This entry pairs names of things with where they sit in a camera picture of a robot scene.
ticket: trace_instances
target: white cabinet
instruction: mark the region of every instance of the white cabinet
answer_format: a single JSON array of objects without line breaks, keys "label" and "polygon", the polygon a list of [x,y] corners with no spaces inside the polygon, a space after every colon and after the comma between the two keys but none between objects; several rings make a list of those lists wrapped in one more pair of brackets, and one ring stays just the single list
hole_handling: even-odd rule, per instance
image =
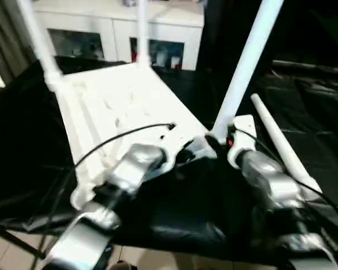
[{"label": "white cabinet", "polygon": [[[131,62],[136,58],[136,7],[122,0],[39,0],[35,11],[55,55]],[[148,1],[152,64],[195,70],[204,10],[191,1]]]},{"label": "white cabinet", "polygon": [[[118,59],[131,62],[136,55],[135,21],[113,20]],[[149,51],[154,65],[195,70],[202,29],[149,23]]]}]

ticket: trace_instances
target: cabinet door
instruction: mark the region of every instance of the cabinet door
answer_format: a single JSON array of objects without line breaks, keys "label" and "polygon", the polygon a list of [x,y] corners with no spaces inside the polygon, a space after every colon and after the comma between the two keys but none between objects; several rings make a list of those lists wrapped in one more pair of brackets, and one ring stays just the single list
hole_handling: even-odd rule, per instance
[{"label": "cabinet door", "polygon": [[[113,20],[118,60],[136,59],[136,21]],[[166,68],[195,70],[202,28],[149,23],[149,50],[152,64]]]},{"label": "cabinet door", "polygon": [[111,19],[38,12],[54,55],[117,61]]}]

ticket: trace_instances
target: white shelf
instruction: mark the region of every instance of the white shelf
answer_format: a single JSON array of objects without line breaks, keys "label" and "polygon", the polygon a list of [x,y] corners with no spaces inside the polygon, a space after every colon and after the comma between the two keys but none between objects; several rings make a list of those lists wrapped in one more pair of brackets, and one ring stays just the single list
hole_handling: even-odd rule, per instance
[{"label": "white shelf", "polygon": [[[136,7],[126,7],[122,0],[38,0],[36,12],[62,13],[80,16],[106,17],[117,20],[136,20]],[[202,28],[204,6],[191,1],[148,1],[148,20],[151,23]]]}]

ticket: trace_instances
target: black table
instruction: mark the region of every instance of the black table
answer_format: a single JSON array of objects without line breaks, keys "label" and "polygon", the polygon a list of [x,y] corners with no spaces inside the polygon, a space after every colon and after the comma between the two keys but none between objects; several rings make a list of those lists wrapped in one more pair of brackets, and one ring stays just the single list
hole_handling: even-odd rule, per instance
[{"label": "black table", "polygon": [[[64,73],[123,64],[64,57],[57,61]],[[156,71],[210,129],[227,85],[206,73]],[[273,148],[251,105],[253,92],[261,96],[323,192],[338,205],[338,89],[314,91],[303,82],[269,77],[253,81],[238,114],[253,114],[259,138]],[[42,233],[59,183],[72,165],[55,95],[48,91],[36,62],[0,91],[0,235],[22,246],[6,230]],[[53,234],[75,214],[69,202],[75,186],[73,177],[54,217]],[[239,171],[225,160],[202,159],[144,184],[131,211],[123,214],[114,242],[274,264],[274,258],[251,245],[255,205]],[[320,200],[312,207],[338,241],[333,210]]]}]

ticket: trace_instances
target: white rod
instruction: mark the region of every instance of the white rod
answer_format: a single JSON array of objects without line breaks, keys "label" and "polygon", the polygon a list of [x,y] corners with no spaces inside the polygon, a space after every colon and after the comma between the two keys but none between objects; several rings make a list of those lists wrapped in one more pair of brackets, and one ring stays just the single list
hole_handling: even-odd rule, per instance
[{"label": "white rod", "polygon": [[146,18],[147,0],[138,0],[137,25],[138,25],[138,56],[137,60],[141,66],[150,66],[148,46],[148,22]]},{"label": "white rod", "polygon": [[43,35],[43,30],[39,27],[35,19],[31,1],[18,0],[17,3],[34,45],[35,55],[41,63],[46,83],[50,88],[51,82],[55,82],[57,79],[61,78],[61,71],[56,64],[53,55],[50,54],[47,41]]},{"label": "white rod", "polygon": [[212,134],[224,142],[284,0],[262,0],[241,58],[216,118]]},{"label": "white rod", "polygon": [[[275,120],[271,116],[268,109],[265,107],[260,97],[257,94],[253,94],[251,96],[251,100],[289,173],[294,177],[294,179],[306,184],[307,186],[310,186],[318,192],[322,192],[321,188],[318,186],[317,181],[312,178],[304,168],[302,162],[294,152],[292,146],[282,133],[279,126],[276,124]],[[314,200],[318,197],[318,195],[312,191],[307,189],[304,191],[306,199]]]}]

